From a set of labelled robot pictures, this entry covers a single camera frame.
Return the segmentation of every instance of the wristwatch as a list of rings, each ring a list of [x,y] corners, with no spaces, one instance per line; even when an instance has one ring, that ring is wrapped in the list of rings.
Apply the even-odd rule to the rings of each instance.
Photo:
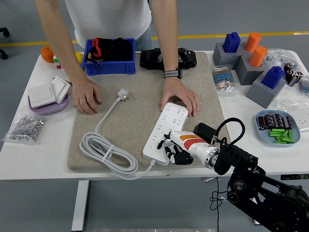
[[[167,77],[173,77],[176,76],[179,79],[181,79],[183,77],[183,72],[181,69],[177,69],[177,70],[173,70],[173,71],[166,71],[164,72],[164,79]]]

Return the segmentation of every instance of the gray floor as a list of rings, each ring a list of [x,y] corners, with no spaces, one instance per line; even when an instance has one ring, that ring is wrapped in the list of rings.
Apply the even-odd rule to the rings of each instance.
[[[63,16],[74,39],[74,30],[64,1]],[[178,0],[180,35],[309,31],[308,0]],[[8,38],[0,44],[45,41],[32,1],[1,0],[0,27]],[[180,40],[190,50],[213,50],[219,39]],[[260,44],[297,52],[309,68],[309,35],[265,36]],[[0,137],[8,131],[42,45],[3,47],[9,58],[0,59]],[[76,51],[82,51],[76,45]],[[221,190],[228,178],[221,178]],[[307,181],[291,181],[303,185]],[[70,231],[78,183],[76,181],[0,182],[0,231]],[[216,212],[209,197],[216,183],[200,178],[154,179],[126,182],[91,182],[85,230],[95,228],[215,228]],[[224,202],[220,208],[220,231],[267,231]]]

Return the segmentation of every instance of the man's hand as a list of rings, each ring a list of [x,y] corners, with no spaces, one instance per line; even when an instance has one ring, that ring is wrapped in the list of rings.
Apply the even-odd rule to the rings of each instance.
[[[183,101],[188,109],[189,116],[197,115],[197,111],[199,111],[198,95],[194,91],[187,89],[178,77],[168,77],[165,79],[161,99],[161,110],[163,110],[169,98],[173,96],[177,96]]]
[[[102,94],[96,83],[88,78],[78,79],[73,85],[73,105],[81,112],[94,115],[98,104],[102,103]]]

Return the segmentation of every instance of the person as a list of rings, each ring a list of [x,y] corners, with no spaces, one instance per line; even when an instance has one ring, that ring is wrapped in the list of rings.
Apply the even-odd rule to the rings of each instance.
[[[102,93],[96,83],[88,79],[74,51],[72,40],[61,15],[58,0],[34,0],[42,30],[53,52],[73,86],[73,105],[81,112],[95,114],[102,103]],[[178,16],[176,0],[66,0],[75,36],[81,46],[86,39],[135,38],[147,43],[150,23],[158,35],[165,71],[178,68]],[[199,110],[198,95],[182,81],[168,77],[163,84],[161,110],[169,98],[177,96],[188,109],[189,116]]]

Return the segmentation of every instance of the yellow floor line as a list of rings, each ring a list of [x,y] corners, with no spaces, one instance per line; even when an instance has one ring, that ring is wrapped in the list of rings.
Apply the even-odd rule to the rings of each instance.
[[[283,32],[260,32],[262,36],[286,36],[286,35],[309,35],[309,31],[283,31]],[[240,33],[240,37],[249,36],[249,33]],[[180,35],[180,40],[187,39],[208,39],[208,38],[224,38],[226,34],[208,34],[208,35]],[[152,37],[152,40],[158,40],[157,36]],[[77,40],[72,40],[72,43],[77,44]],[[0,43],[0,47],[18,47],[18,46],[36,46],[47,45],[47,41],[40,42],[24,42],[24,43]]]

